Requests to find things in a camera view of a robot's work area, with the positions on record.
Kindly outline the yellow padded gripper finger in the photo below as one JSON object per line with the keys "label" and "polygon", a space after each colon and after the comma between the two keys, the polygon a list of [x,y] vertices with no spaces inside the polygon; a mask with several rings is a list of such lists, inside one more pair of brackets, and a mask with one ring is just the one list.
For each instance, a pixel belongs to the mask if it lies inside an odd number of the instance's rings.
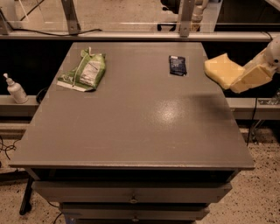
{"label": "yellow padded gripper finger", "polygon": [[231,85],[230,89],[235,93],[241,93],[251,88],[257,88],[272,81],[275,73],[273,66],[257,65],[246,70]]}
{"label": "yellow padded gripper finger", "polygon": [[257,65],[261,65],[263,64],[266,59],[264,57],[264,53],[265,53],[265,49],[263,49],[262,51],[260,51],[251,61],[249,61],[245,66],[244,68],[246,70],[252,68],[252,67],[255,67]]}

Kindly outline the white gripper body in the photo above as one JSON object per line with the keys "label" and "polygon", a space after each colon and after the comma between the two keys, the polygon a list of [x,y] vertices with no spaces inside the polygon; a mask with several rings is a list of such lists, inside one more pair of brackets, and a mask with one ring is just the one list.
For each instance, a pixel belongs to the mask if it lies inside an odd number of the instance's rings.
{"label": "white gripper body", "polygon": [[280,36],[273,38],[267,45],[264,53],[265,60],[280,72]]}

